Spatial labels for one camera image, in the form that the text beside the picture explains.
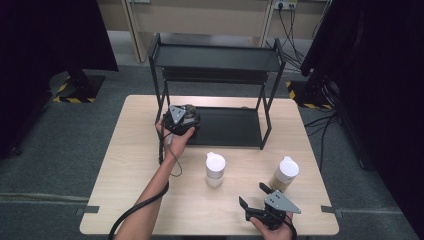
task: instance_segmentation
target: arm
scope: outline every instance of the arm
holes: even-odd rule
[[[293,213],[287,212],[286,221],[292,223]],[[265,240],[291,240],[292,232],[287,224],[283,224],[277,230],[268,230],[258,219],[251,217],[250,222],[262,233]]]
[[[159,132],[161,131],[161,124],[162,120],[159,120],[159,122],[156,124],[156,130]],[[164,140],[166,151],[163,163],[159,166],[155,175],[147,184],[146,188],[141,193],[135,204],[157,195],[162,191],[162,189],[165,188],[172,169],[176,163],[174,156],[175,158],[179,158],[181,156],[181,154],[184,152],[187,140],[191,137],[193,132],[194,128],[191,128],[183,136],[174,135],[170,146],[167,146],[169,137]],[[168,134],[169,131],[165,129],[164,135],[166,136]],[[115,239],[150,239],[159,214],[161,202],[162,198],[152,202],[149,205],[146,205],[145,207],[128,216],[122,223],[122,226],[116,234]]]

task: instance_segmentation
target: black metal shelf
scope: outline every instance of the black metal shelf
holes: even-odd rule
[[[242,146],[263,149],[271,120],[269,109],[285,67],[281,43],[273,48],[177,45],[162,43],[156,34],[149,52],[149,63],[159,105],[157,118],[165,100],[171,99],[168,82],[249,84],[261,87],[255,108],[198,107],[201,127],[191,138],[191,145]],[[159,91],[157,68],[162,71],[164,88]],[[265,97],[269,72],[277,72],[271,95]],[[258,109],[263,104],[268,128],[262,137]]]

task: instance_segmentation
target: person's right hand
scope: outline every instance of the person's right hand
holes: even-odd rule
[[[286,222],[292,223],[293,213],[287,212]],[[262,233],[265,240],[291,240],[292,232],[290,227],[283,223],[279,229],[268,230],[268,228],[257,218],[251,217],[250,222]]]

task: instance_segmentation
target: bottom shelf tray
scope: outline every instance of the bottom shelf tray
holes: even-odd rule
[[[196,107],[200,128],[188,145],[260,147],[258,112],[250,108]]]

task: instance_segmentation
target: person's left hand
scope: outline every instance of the person's left hand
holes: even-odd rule
[[[165,158],[169,158],[171,156],[172,158],[178,159],[184,152],[185,146],[187,144],[188,139],[193,135],[195,128],[190,128],[184,135],[178,136],[173,134],[173,139],[171,141],[171,145],[168,146],[169,138],[171,137],[170,131],[167,130],[165,127],[162,127],[163,119],[159,119],[159,121],[156,123],[156,131],[161,133],[163,129],[163,136],[166,136],[164,140],[164,147],[165,147]]]

